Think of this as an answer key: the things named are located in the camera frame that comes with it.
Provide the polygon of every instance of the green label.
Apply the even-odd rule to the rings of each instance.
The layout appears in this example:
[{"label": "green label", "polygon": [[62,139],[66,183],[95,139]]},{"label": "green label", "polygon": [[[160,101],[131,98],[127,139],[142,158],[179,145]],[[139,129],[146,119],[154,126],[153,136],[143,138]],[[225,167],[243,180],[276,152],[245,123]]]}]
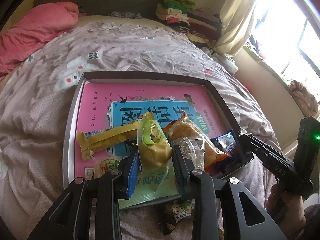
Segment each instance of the green label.
[{"label": "green label", "polygon": [[210,130],[202,116],[202,114],[200,113],[196,113],[196,118],[198,119],[199,125],[200,125],[200,129],[205,133],[205,134],[209,134]]}]

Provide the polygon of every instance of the barcode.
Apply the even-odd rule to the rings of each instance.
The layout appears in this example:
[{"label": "barcode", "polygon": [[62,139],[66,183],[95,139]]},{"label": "barcode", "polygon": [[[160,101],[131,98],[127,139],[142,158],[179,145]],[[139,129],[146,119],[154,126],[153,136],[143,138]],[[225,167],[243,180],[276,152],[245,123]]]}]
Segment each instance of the barcode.
[{"label": "barcode", "polygon": [[90,132],[85,132],[84,133],[84,138],[87,140],[90,136],[101,133],[105,130],[99,130],[99,131],[90,131]]}]

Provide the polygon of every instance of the window sill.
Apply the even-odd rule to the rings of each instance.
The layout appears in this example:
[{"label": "window sill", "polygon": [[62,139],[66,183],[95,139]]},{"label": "window sill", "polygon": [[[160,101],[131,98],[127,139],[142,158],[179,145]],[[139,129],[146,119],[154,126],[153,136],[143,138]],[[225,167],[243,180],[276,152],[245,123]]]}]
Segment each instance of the window sill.
[{"label": "window sill", "polygon": [[266,69],[268,72],[270,72],[270,74],[276,79],[278,80],[283,86],[284,88],[287,90],[287,92],[291,95],[291,97],[293,98],[293,100],[296,102],[297,106],[299,107],[300,111],[302,112],[302,114],[305,117],[308,117],[308,114],[306,113],[306,111],[300,106],[300,104],[298,103],[297,99],[295,98],[295,96],[293,95],[293,93],[291,92],[289,86],[285,83],[285,81],[278,75],[278,73],[276,73],[264,60],[263,58],[261,58],[259,55],[257,55],[254,51],[252,51],[251,49],[249,49],[247,46],[243,46],[243,49],[245,50],[246,53],[248,53],[250,55],[250,57],[257,62],[260,66],[262,66],[264,69]]}]

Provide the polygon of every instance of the pink blanket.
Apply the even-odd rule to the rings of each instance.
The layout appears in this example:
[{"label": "pink blanket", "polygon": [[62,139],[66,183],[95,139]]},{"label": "pink blanket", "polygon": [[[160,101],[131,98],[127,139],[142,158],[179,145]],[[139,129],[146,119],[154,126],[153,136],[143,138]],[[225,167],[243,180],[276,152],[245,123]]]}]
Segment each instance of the pink blanket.
[{"label": "pink blanket", "polygon": [[0,80],[48,41],[78,22],[78,6],[71,2],[38,5],[0,36]]}]

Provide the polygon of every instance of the stack of folded clothes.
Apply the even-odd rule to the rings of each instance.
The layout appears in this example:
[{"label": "stack of folded clothes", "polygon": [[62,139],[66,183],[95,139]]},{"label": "stack of folded clothes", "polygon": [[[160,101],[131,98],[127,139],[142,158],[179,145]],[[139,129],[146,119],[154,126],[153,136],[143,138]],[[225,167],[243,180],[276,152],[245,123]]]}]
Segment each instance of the stack of folded clothes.
[{"label": "stack of folded clothes", "polygon": [[198,48],[211,48],[221,36],[222,23],[219,14],[210,15],[200,9],[188,11],[188,39]]},{"label": "stack of folded clothes", "polygon": [[164,0],[156,9],[157,18],[178,33],[189,33],[188,10],[195,9],[195,2],[191,0]]}]

